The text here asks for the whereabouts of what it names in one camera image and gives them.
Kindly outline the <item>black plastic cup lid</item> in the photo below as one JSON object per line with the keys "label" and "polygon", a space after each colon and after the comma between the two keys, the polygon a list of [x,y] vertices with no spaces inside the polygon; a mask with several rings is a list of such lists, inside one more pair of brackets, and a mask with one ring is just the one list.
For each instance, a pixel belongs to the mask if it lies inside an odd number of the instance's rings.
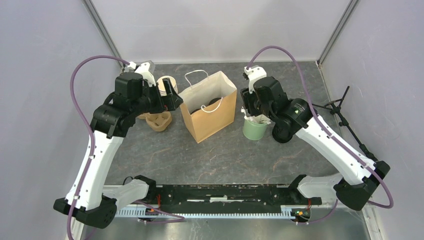
{"label": "black plastic cup lid", "polygon": [[214,103],[221,101],[221,100],[222,100],[221,97],[216,97],[216,98],[213,98],[212,100],[210,100],[210,102],[208,104],[213,105]]}
{"label": "black plastic cup lid", "polygon": [[198,112],[200,110],[202,110],[202,109],[201,108],[197,108],[197,109],[193,110],[190,114],[193,115],[194,113],[196,113],[196,112]]}

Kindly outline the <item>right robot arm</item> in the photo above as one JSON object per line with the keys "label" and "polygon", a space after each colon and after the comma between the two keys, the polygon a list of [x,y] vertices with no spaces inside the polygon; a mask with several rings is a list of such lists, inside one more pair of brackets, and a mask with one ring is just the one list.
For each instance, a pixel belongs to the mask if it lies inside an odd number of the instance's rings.
{"label": "right robot arm", "polygon": [[280,82],[272,76],[257,80],[240,90],[243,108],[252,117],[265,116],[274,123],[272,137],[287,143],[297,136],[326,158],[341,174],[332,186],[337,199],[360,211],[390,171],[384,162],[361,154],[334,132],[324,119],[301,98],[288,98]]}

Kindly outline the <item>brown paper takeout bag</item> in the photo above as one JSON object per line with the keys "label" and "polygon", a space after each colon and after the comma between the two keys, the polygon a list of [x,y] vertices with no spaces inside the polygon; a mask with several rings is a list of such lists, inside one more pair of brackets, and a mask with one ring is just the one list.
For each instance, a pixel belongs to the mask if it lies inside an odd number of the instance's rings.
{"label": "brown paper takeout bag", "polygon": [[[206,78],[194,83],[188,79],[190,72],[184,75],[189,86],[178,95],[183,99],[179,106],[187,130],[197,143],[200,143],[230,125],[235,120],[237,87],[223,71],[208,74]],[[222,100],[209,105],[210,100]]]}

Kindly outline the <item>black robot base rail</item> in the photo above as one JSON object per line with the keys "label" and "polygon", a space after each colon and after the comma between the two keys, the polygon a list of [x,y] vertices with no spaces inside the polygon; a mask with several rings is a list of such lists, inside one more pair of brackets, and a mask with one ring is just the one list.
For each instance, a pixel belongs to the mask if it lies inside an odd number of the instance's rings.
{"label": "black robot base rail", "polygon": [[172,214],[276,214],[281,206],[321,205],[288,184],[164,184],[142,202]]}

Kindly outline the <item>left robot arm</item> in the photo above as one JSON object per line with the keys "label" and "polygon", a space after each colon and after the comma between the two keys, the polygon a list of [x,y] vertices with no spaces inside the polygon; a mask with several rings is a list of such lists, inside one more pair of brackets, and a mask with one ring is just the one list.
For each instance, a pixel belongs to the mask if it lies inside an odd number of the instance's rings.
{"label": "left robot arm", "polygon": [[83,164],[69,193],[54,202],[56,211],[104,229],[127,205],[156,200],[156,182],[142,175],[110,191],[104,191],[104,184],[115,154],[137,117],[174,111],[183,103],[169,78],[162,83],[165,95],[158,83],[149,84],[144,74],[125,72],[115,79],[114,91],[93,113]]}

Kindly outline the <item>stack of white paper cups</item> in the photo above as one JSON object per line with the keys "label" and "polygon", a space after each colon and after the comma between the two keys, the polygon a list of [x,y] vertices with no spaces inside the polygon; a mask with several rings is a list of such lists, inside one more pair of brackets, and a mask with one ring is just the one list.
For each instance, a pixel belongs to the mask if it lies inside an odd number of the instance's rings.
{"label": "stack of white paper cups", "polygon": [[174,77],[172,77],[172,76],[164,75],[164,76],[160,77],[156,81],[160,95],[161,96],[166,96],[167,95],[166,88],[165,88],[165,85],[164,85],[164,80],[165,79],[169,79],[169,82],[170,82],[171,86],[173,87],[174,91],[176,93],[178,93],[178,86],[177,86],[176,79]]}

